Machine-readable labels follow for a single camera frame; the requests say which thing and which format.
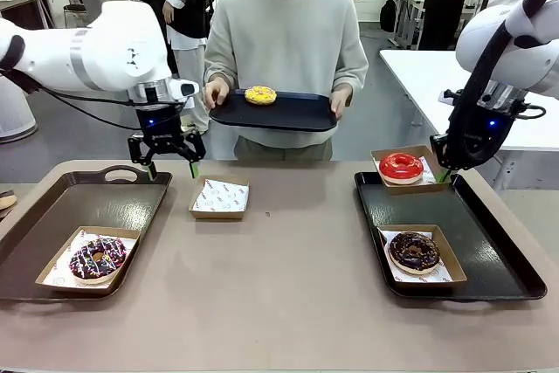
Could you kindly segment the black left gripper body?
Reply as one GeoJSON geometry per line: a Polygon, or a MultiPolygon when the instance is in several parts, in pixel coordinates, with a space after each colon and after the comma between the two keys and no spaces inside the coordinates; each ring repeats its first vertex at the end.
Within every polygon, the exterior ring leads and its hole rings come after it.
{"type": "Polygon", "coordinates": [[[137,107],[135,113],[141,133],[133,135],[135,148],[139,149],[143,143],[152,149],[184,149],[182,109],[182,105],[137,107]]]}

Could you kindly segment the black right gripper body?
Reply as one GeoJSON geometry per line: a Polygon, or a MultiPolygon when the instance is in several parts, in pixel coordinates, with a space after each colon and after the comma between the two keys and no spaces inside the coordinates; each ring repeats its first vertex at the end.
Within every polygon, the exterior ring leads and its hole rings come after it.
{"type": "Polygon", "coordinates": [[[506,140],[514,118],[476,106],[459,125],[459,167],[471,169],[492,159],[506,140]]]}

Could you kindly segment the person's right hand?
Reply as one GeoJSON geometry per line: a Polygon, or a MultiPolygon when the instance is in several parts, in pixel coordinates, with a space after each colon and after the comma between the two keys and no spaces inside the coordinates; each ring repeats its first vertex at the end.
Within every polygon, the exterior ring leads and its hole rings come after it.
{"type": "Polygon", "coordinates": [[[220,106],[224,103],[230,92],[229,84],[221,78],[209,81],[204,86],[204,103],[209,109],[220,106]]]}

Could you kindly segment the person's left hand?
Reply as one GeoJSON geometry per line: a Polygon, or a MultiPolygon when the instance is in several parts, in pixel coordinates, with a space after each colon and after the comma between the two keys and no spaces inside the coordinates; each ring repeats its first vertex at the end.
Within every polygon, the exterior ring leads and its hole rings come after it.
{"type": "Polygon", "coordinates": [[[349,84],[336,86],[330,94],[330,109],[339,121],[342,118],[345,108],[350,104],[353,96],[353,87],[349,84]]]}

